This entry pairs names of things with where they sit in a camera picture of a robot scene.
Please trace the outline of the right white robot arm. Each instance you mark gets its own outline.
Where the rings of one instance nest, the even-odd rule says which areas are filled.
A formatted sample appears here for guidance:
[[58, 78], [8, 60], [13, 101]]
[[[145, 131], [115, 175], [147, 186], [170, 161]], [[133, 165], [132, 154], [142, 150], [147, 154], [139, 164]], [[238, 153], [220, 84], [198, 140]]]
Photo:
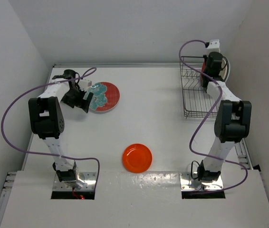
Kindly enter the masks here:
[[252, 104], [242, 101], [227, 87], [220, 72], [229, 70], [229, 63], [220, 52], [204, 56], [201, 86], [219, 107], [215, 124], [215, 140], [208, 155], [201, 161], [192, 180], [213, 182], [221, 175], [222, 165], [236, 143], [249, 135]]

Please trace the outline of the white watermelon pattern plate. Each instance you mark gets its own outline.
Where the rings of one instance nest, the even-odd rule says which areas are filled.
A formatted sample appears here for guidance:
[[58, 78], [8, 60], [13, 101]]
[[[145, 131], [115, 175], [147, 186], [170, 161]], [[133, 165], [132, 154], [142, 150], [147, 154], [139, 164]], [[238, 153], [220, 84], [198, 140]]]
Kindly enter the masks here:
[[231, 72], [231, 65], [228, 59], [226, 59], [226, 63], [227, 63], [227, 66], [226, 66], [226, 74], [225, 74], [224, 82], [228, 81], [230, 72]]

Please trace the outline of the beige blue branch plate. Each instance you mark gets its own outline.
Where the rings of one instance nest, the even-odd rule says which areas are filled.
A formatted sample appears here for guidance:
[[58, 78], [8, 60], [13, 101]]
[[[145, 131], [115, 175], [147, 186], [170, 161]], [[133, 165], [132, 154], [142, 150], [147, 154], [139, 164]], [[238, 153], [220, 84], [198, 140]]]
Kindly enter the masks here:
[[226, 57], [223, 57], [221, 64], [221, 71], [219, 73], [219, 76], [222, 78], [223, 81], [225, 81], [227, 73], [228, 73], [228, 63]]

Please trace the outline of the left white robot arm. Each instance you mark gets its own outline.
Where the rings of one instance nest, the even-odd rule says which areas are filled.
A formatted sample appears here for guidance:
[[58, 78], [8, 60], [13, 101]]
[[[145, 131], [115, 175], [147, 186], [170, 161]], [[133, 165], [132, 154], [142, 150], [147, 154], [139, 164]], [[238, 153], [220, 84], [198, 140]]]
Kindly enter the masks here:
[[67, 69], [63, 74], [53, 76], [50, 83], [41, 95], [29, 99], [31, 129], [43, 140], [54, 157], [53, 169], [58, 180], [74, 189], [80, 189], [85, 181], [80, 178], [76, 162], [63, 157], [60, 135], [64, 131], [65, 122], [60, 102], [87, 113], [93, 98], [93, 93], [88, 91], [92, 82], [80, 79], [76, 71]]

